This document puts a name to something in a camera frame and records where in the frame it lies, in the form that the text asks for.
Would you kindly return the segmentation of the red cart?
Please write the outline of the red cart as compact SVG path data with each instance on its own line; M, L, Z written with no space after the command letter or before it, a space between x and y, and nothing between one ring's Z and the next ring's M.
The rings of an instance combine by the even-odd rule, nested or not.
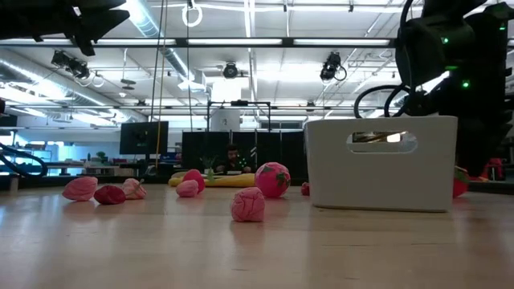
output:
M506 173L504 164L500 158L492 158L484 168L483 173L478 177L469 177L471 181L505 181Z

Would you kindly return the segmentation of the large pink toy strawberry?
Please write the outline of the large pink toy strawberry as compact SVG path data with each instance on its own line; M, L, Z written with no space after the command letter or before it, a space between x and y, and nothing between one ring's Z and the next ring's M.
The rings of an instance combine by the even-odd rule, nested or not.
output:
M291 175L284 165L268 162L261 165L255 173L255 186L264 197L280 198L291 184Z

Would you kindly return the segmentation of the small pink toy fruit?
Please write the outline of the small pink toy fruit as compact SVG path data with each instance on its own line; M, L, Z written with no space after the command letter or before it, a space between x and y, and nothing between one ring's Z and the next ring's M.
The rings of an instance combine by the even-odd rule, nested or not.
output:
M126 200L141 200L145 199L147 195L146 189L143 187L144 179L138 181L135 178L126 179L121 186L124 191Z
M265 199L257 187L241 189L230 204L231 216L235 222L262 222L264 210Z
M62 195L72 201L89 201L93 197L97 185L96 177L79 177L65 185Z
M198 191L198 183L195 180L183 181L176 187L176 193L179 197L196 197Z

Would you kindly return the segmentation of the red toy tomato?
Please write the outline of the red toy tomato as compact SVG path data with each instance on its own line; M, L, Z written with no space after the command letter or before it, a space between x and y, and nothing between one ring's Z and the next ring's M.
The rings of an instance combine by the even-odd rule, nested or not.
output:
M455 166L454 171L454 184L453 184L453 198L460 197L467 192L469 177L467 171L458 166Z

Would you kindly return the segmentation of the red toy strawberry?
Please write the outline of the red toy strawberry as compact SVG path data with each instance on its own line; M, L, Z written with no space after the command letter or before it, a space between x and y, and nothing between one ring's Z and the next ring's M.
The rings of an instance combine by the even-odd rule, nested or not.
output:
M206 187L204 177L197 169L189 170L184 175L182 180L183 181L196 181L198 183L198 193L201 193Z

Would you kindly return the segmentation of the black background monitor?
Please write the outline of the black background monitor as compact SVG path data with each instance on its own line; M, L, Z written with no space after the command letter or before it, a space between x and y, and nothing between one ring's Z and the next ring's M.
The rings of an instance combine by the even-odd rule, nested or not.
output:
M167 153L168 133L168 121L122 124L120 155Z

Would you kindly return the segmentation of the person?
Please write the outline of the person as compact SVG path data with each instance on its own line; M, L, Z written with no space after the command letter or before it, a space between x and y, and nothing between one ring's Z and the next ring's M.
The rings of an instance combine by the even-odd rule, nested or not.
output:
M226 160L222 161L214 169L216 173L228 174L229 171L240 171L241 173L250 173L251 167L244 165L239 159L239 150L235 144L229 144L226 147Z

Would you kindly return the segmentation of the light grey plastic bin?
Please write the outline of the light grey plastic bin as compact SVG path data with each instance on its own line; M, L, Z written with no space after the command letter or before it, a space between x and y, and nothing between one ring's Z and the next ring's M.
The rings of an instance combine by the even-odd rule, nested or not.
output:
M307 123L311 203L356 210L450 210L457 126L454 116Z

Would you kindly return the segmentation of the dark red toy fruit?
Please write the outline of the dark red toy fruit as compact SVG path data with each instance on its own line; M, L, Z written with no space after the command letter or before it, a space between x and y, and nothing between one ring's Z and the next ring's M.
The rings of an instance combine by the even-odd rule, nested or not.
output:
M123 189L114 185L101 187L93 194L93 197L101 205L118 205L126 200Z

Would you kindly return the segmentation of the black partition panels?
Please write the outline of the black partition panels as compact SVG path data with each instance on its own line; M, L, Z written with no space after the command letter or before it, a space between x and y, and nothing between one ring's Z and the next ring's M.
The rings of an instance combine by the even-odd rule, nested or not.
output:
M302 131L283 132L184 132L182 167L185 169L229 169L229 153L236 152L238 168L254 173L261 165L277 162L285 166L293 181L308 179L306 148Z

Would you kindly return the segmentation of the folded yellow cloth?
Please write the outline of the folded yellow cloth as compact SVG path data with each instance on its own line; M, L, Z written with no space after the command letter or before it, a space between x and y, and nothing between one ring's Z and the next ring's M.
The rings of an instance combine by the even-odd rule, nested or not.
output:
M184 180L187 172L175 173L168 181L170 187L176 187ZM224 188L246 188L255 186L255 175L253 173L244 173L239 175L214 175L210 180L203 176L205 187L224 187Z

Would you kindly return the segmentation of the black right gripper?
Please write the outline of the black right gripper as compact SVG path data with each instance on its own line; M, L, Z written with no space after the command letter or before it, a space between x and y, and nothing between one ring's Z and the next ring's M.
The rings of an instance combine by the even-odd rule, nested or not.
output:
M513 100L497 111L482 116L460 117L456 146L456 164L470 177L478 177L496 154L503 139L512 130Z

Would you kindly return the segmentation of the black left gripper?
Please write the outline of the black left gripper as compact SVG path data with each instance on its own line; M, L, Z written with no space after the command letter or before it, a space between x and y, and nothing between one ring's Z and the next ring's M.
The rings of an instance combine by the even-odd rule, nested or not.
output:
M92 41L103 38L130 17L127 10L110 10L125 3L74 0L81 10L98 10L80 16L72 0L0 0L0 40L30 38L41 43L44 35L63 34L84 55L93 56Z

